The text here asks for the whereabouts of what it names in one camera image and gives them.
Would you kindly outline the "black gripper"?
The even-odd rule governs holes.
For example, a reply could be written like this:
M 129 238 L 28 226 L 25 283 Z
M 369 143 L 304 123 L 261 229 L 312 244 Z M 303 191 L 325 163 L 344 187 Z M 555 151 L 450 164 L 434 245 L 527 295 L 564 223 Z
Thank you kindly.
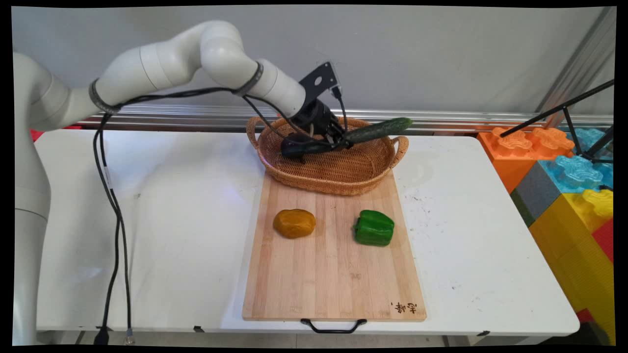
M 348 124 L 341 126 L 337 116 L 319 99 L 311 102 L 292 117 L 292 123 L 311 135 L 321 135 L 331 145 L 331 150 L 351 149 L 347 138 Z

